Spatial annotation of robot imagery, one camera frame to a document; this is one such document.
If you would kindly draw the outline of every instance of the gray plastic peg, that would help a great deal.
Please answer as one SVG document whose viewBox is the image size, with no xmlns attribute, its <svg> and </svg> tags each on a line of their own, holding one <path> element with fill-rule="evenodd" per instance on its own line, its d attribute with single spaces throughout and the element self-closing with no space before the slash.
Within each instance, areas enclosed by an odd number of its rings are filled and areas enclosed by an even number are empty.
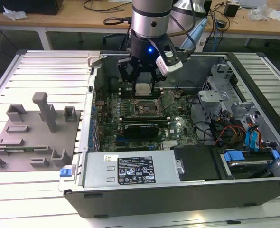
<svg viewBox="0 0 280 228">
<path fill-rule="evenodd" d="M 50 132 L 56 132 L 56 116 L 50 111 L 50 106 L 47 103 L 47 93 L 35 92 L 32 101 L 39 106 Z"/>
</svg>

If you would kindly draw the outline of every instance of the black plastic cover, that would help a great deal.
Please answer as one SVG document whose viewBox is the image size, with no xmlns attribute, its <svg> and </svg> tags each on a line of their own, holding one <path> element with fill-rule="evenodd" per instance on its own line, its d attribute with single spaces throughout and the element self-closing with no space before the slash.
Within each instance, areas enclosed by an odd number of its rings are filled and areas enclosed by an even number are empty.
<svg viewBox="0 0 280 228">
<path fill-rule="evenodd" d="M 228 179 L 215 146 L 190 145 L 174 147 L 176 160 L 181 160 L 185 173 L 181 181 L 216 181 Z"/>
</svg>

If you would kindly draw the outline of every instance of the blue latch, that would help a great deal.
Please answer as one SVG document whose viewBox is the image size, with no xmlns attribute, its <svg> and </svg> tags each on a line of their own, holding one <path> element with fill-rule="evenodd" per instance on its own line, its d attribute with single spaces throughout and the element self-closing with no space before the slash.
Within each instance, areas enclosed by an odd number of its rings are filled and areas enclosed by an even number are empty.
<svg viewBox="0 0 280 228">
<path fill-rule="evenodd" d="M 278 158 L 280 158 L 279 153 L 277 152 L 277 150 L 273 150 L 272 154 L 273 154 L 274 160 L 277 160 Z"/>
<path fill-rule="evenodd" d="M 60 177 L 71 177 L 72 169 L 60 169 Z"/>
<path fill-rule="evenodd" d="M 249 146 L 251 149 L 254 149 L 254 151 L 258 151 L 259 149 L 256 147 L 256 139 L 257 139 L 257 132 L 251 131 L 251 128 L 248 128 L 245 136 L 245 145 Z"/>
<path fill-rule="evenodd" d="M 224 154 L 224 158 L 227 162 L 245 160 L 241 151 L 228 151 Z"/>
</svg>

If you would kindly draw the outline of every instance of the sticker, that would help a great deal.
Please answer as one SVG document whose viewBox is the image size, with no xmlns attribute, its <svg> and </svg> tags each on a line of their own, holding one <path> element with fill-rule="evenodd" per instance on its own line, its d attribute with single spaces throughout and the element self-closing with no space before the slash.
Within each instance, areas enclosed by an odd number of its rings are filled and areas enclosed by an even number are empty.
<svg viewBox="0 0 280 228">
<path fill-rule="evenodd" d="M 118 154 L 104 155 L 104 161 L 105 162 L 116 162 L 118 157 L 119 157 Z"/>
<path fill-rule="evenodd" d="M 156 183 L 152 157 L 118 158 L 118 183 L 150 184 Z"/>
</svg>

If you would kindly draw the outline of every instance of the slotted metal table surface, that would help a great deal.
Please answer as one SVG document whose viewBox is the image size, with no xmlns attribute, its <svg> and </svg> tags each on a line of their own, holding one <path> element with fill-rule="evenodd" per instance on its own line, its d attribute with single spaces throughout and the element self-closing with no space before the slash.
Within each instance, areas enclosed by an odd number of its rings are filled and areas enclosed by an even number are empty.
<svg viewBox="0 0 280 228">
<path fill-rule="evenodd" d="M 263 95 L 280 116 L 280 72 L 266 58 L 259 57 L 256 53 L 235 53 L 236 57 L 261 90 Z M 251 97 L 243 85 L 238 82 L 238 87 L 247 101 Z"/>
<path fill-rule="evenodd" d="M 12 102 L 23 104 L 26 110 L 38 110 L 31 101 L 36 91 L 47 92 L 48 102 L 55 109 L 69 105 L 83 111 L 90 77 L 88 53 L 29 51 L 17 55 L 0 80 L 0 132 L 8 119 L 5 112 Z M 76 137 L 75 152 L 79 137 L 80 132 Z M 0 228 L 280 227 L 280 197 L 257 207 L 83 219 L 58 191 L 58 182 L 58 171 L 0 173 Z M 241 224 L 228 225 L 228 220 Z"/>
</svg>

